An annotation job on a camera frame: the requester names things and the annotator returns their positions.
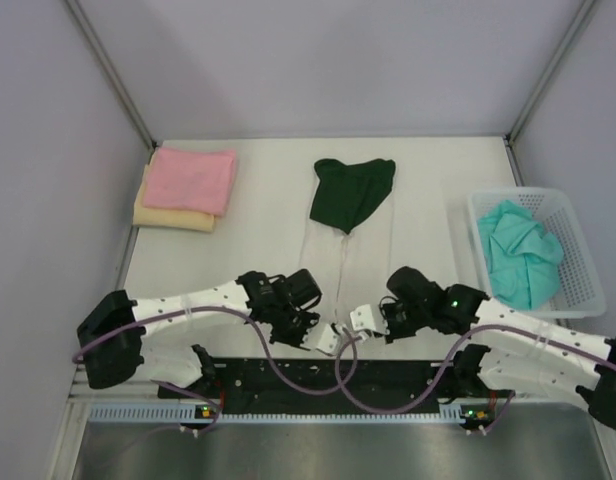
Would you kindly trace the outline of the aluminium frame post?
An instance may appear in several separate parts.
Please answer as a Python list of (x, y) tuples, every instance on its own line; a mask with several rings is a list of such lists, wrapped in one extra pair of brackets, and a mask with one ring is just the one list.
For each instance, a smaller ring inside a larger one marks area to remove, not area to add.
[(102, 73), (126, 119), (131, 124), (143, 145), (148, 150), (153, 150), (156, 145), (156, 140), (150, 133), (146, 122), (143, 120), (135, 102), (131, 98), (129, 90), (124, 84), (81, 2), (77, 0), (62, 0), (61, 4), (65, 8), (77, 32), (84, 40), (87, 49), (90, 51), (95, 64)]
[(543, 97), (547, 94), (552, 83), (557, 78), (560, 70), (576, 47), (580, 37), (586, 31), (601, 4), (602, 1), (599, 0), (585, 0), (579, 2), (574, 17), (570, 20), (567, 29), (549, 56), (546, 65), (542, 69), (541, 74), (523, 103), (519, 114), (505, 136), (506, 142), (510, 147), (514, 146), (526, 129), (534, 112), (541, 104)]

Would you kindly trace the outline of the left aluminium frame post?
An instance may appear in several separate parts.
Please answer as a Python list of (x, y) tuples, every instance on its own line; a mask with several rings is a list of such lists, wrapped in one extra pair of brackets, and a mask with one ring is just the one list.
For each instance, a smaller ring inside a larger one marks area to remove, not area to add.
[(143, 120), (135, 102), (131, 98), (129, 90), (124, 84), (81, 2), (77, 0), (62, 0), (61, 4), (65, 8), (77, 32), (84, 40), (87, 49), (90, 51), (95, 64), (102, 73), (126, 119), (131, 124), (143, 145), (148, 150), (153, 150), (156, 145), (156, 140), (150, 133), (146, 122)]

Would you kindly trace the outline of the white and green t shirt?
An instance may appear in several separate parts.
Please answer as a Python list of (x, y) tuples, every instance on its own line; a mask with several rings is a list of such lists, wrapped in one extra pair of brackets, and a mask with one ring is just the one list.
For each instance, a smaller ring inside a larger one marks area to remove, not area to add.
[(315, 311), (346, 322), (356, 307), (382, 295), (388, 276), (394, 218), (396, 162), (345, 164), (320, 159), (308, 209), (299, 266), (322, 291)]

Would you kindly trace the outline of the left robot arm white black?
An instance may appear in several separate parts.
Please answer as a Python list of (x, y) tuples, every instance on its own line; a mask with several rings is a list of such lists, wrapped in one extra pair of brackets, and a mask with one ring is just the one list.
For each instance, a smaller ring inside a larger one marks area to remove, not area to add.
[(206, 363), (201, 336), (211, 328), (246, 324), (265, 346), (307, 347), (319, 321), (322, 292), (307, 269), (290, 276), (249, 271), (216, 287), (158, 298), (132, 299), (124, 290), (104, 296), (77, 328), (74, 356), (93, 390), (143, 377), (204, 396), (215, 374)]

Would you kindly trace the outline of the white plastic basket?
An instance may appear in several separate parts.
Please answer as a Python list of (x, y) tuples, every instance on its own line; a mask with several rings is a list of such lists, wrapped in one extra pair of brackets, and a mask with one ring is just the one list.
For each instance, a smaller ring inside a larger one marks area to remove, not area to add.
[(564, 259), (558, 269), (560, 286), (557, 293), (537, 310), (519, 311), (542, 320), (581, 319), (604, 314), (605, 295), (577, 216), (568, 197), (556, 189), (494, 188), (476, 191), (468, 196), (477, 272), (483, 290), (495, 298), (488, 279), (477, 221), (505, 200), (530, 210), (533, 218), (557, 237), (564, 251)]

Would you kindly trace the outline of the folded pink t shirt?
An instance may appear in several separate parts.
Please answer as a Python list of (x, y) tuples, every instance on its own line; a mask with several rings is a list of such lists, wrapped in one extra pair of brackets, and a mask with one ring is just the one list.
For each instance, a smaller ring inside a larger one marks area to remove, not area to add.
[(237, 172), (234, 150), (195, 152), (158, 147), (145, 176), (148, 208), (225, 215)]

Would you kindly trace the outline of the teal t shirt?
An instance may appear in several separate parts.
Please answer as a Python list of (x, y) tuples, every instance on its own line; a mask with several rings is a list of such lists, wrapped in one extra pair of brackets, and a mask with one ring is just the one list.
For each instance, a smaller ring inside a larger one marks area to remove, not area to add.
[(564, 251), (530, 210), (505, 200), (477, 221), (493, 296), (517, 310), (537, 310), (559, 290)]

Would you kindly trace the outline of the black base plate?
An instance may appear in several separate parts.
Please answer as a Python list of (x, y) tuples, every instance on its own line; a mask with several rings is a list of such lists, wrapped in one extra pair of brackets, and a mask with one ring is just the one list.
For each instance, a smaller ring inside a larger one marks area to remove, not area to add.
[[(310, 390), (336, 385), (332, 360), (282, 359), (277, 367), (284, 376)], [(437, 374), (429, 361), (360, 360), (347, 383), (360, 402), (381, 411), (411, 403)], [(226, 414), (344, 414), (363, 412), (341, 391), (325, 396), (299, 392), (283, 382), (264, 359), (224, 358), (214, 362), (214, 372), (186, 389), (218, 400)]]

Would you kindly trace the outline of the folded beige t shirt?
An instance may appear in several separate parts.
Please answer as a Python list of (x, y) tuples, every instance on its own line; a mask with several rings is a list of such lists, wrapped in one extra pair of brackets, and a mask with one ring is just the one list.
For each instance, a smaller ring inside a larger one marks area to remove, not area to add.
[(142, 180), (133, 205), (133, 225), (140, 227), (172, 228), (212, 233), (216, 217), (202, 212), (146, 207), (143, 197), (149, 165), (144, 167)]

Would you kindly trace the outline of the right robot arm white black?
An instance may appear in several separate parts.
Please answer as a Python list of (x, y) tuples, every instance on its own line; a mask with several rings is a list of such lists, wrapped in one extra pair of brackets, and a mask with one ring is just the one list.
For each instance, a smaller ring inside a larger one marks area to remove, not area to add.
[(584, 334), (515, 310), (463, 284), (447, 288), (401, 267), (381, 307), (388, 342), (423, 328), (459, 340), (442, 364), (451, 396), (492, 391), (544, 396), (616, 431), (616, 335)]

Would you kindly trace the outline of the right aluminium frame post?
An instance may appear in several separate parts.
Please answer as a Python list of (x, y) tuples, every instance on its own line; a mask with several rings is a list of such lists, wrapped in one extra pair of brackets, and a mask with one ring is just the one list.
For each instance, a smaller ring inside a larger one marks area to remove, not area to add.
[(576, 47), (580, 37), (586, 31), (601, 4), (602, 1), (599, 0), (585, 0), (579, 2), (574, 17), (570, 20), (567, 29), (549, 56), (546, 65), (542, 69), (541, 74), (523, 103), (519, 114), (505, 136), (506, 142), (510, 147), (514, 146), (526, 129), (534, 112), (541, 104), (543, 97), (547, 94), (552, 83), (557, 78), (560, 70)]

